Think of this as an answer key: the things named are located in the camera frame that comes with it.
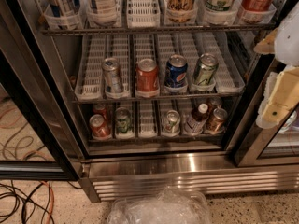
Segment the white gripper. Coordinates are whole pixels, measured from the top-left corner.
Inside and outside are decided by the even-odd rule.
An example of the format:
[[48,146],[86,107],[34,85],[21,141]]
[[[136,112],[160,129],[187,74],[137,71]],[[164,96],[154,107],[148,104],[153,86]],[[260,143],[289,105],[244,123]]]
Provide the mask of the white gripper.
[[299,103],[299,2],[253,51],[262,55],[275,53],[276,59],[287,65],[280,73],[270,73],[258,109],[256,125],[271,129]]

